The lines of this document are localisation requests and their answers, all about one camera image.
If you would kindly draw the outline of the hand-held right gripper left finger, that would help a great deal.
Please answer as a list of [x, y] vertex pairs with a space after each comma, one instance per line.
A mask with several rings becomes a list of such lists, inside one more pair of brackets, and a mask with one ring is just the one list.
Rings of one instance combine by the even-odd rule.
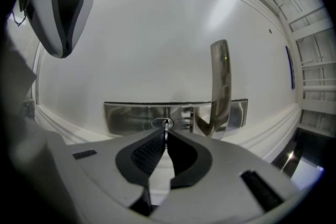
[[159, 223], [149, 178], [165, 150], [164, 129], [66, 145], [69, 191], [78, 223]]

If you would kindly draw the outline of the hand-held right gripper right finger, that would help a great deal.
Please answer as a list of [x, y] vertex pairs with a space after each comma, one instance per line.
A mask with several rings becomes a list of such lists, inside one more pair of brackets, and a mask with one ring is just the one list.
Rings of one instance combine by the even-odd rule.
[[249, 150], [170, 131], [171, 190], [150, 217], [159, 223], [248, 223], [292, 198], [298, 188]]

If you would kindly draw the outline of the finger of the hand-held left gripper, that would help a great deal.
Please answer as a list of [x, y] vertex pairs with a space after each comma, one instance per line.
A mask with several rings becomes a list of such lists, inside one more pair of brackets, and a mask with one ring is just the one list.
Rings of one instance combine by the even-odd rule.
[[52, 0], [29, 0], [28, 18], [32, 29], [47, 52], [56, 57], [64, 58], [67, 53], [62, 43], [54, 17]]
[[93, 0], [66, 0], [65, 57], [68, 57], [74, 50], [86, 25], [86, 21], [92, 9], [92, 5]]

